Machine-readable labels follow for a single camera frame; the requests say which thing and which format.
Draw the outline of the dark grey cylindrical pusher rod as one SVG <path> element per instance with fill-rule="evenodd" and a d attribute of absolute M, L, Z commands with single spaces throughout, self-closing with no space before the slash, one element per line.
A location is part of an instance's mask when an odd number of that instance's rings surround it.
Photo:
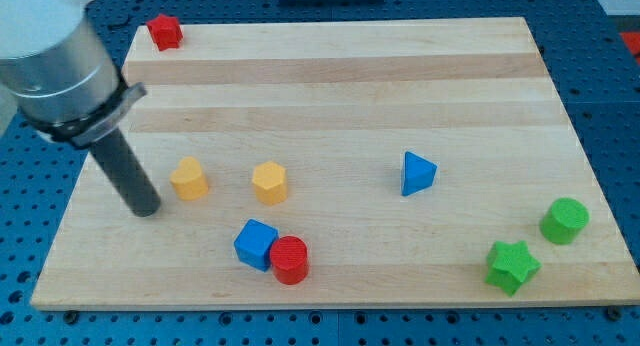
<path fill-rule="evenodd" d="M 119 128 L 94 142 L 90 153 L 135 216 L 159 209 L 160 196 Z"/>

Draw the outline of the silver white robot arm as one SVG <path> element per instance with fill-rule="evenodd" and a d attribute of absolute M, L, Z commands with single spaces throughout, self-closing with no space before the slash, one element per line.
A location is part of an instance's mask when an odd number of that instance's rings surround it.
<path fill-rule="evenodd" d="M 1 84 L 54 142 L 87 149 L 138 217 L 161 204 L 119 129 L 141 83 L 128 85 L 89 21 L 94 0 L 1 0 Z"/>

